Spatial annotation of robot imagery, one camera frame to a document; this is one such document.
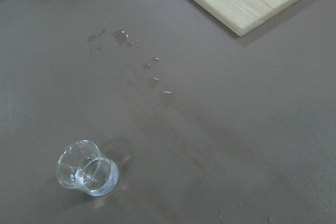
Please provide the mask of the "small clear glass cup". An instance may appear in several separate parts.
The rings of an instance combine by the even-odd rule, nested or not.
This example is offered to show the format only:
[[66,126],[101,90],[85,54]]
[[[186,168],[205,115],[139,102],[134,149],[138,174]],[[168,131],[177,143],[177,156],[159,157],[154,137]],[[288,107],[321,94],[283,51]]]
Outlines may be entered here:
[[58,182],[93,197],[111,193],[119,181],[116,163],[88,140],[65,147],[56,166]]

